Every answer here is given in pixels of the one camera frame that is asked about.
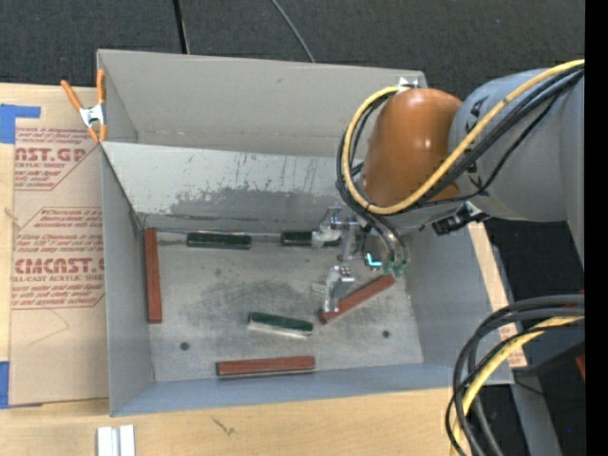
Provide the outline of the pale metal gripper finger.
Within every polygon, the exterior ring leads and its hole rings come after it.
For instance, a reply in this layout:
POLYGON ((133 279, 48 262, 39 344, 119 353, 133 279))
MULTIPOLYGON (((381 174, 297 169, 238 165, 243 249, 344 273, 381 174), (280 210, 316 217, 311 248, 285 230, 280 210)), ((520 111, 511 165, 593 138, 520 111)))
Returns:
POLYGON ((337 312, 339 301, 348 295, 354 281, 348 265, 333 265, 323 282, 313 283, 312 292, 320 296, 320 312, 337 312))
POLYGON ((318 227, 312 231, 311 244, 321 248, 326 243, 335 242, 341 237, 341 206, 330 206, 321 218, 318 227))

